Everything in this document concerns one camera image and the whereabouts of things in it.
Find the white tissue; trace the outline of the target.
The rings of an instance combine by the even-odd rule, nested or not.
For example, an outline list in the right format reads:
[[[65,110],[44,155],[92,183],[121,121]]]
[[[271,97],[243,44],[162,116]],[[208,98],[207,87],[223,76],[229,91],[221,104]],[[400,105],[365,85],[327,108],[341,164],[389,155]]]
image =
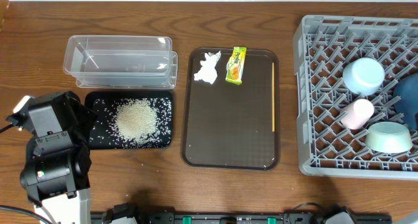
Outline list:
[[[204,60],[200,61],[201,68],[193,75],[194,81],[200,81],[213,84],[217,79],[216,65],[221,57],[221,52],[206,52]]]

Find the yellow snack wrapper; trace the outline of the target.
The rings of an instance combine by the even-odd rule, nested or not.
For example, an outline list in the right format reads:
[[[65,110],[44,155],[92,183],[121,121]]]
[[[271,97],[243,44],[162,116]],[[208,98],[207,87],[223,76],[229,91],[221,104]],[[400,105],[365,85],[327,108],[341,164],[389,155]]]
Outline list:
[[[227,62],[227,74],[225,80],[227,82],[240,85],[242,83],[242,74],[246,58],[246,47],[234,47],[233,52]]]

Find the wooden chopstick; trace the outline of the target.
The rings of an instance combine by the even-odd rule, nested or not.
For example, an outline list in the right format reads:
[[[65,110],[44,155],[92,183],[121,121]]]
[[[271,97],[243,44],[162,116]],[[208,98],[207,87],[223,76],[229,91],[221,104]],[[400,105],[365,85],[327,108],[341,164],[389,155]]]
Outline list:
[[[272,63],[272,132],[275,132],[276,113],[275,113],[275,65]]]

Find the pink cup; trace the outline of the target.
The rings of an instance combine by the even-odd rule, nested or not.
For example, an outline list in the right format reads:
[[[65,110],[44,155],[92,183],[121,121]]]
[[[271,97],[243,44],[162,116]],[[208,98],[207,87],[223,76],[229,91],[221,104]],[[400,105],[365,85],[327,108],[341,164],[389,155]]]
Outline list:
[[[367,99],[358,99],[342,109],[346,113],[341,119],[348,129],[360,129],[373,115],[374,105]]]

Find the light blue bowl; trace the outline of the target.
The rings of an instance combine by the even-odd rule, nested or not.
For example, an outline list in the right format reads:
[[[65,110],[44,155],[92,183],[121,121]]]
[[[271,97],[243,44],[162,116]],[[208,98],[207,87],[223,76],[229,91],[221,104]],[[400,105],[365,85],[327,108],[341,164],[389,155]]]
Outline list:
[[[348,90],[367,96],[378,91],[385,79],[385,71],[375,59],[362,57],[344,68],[342,78]]]

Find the mint green bowl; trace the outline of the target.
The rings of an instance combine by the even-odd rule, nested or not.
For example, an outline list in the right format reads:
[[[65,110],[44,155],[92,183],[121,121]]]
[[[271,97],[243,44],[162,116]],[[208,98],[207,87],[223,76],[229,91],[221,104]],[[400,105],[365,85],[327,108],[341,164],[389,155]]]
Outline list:
[[[371,150],[382,153],[401,153],[412,146],[410,131],[406,126],[395,122],[374,123],[369,128],[365,145]]]

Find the dark blue plate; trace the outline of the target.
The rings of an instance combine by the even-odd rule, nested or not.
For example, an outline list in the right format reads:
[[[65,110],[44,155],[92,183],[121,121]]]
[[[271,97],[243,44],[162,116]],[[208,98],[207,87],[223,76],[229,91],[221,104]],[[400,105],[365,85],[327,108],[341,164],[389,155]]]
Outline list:
[[[394,104],[397,113],[402,113],[402,121],[417,130],[417,73],[409,75],[395,86],[394,97],[400,100]]]

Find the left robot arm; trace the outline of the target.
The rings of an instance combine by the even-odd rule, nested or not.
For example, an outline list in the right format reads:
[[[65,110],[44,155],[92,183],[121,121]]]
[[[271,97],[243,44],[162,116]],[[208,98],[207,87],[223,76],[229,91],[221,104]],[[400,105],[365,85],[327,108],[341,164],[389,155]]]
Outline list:
[[[20,183],[42,223],[91,223],[89,134],[97,118],[72,91],[25,96],[6,120],[29,131]]]

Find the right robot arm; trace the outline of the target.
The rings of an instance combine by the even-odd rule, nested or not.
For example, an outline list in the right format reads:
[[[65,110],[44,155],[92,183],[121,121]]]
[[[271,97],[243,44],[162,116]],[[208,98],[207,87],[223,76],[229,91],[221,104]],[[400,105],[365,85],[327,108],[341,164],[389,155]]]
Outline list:
[[[324,224],[357,224],[359,221],[355,221],[353,215],[348,212],[340,212],[334,214],[323,221]],[[417,224],[417,212],[410,214],[409,216],[395,222],[395,224]]]

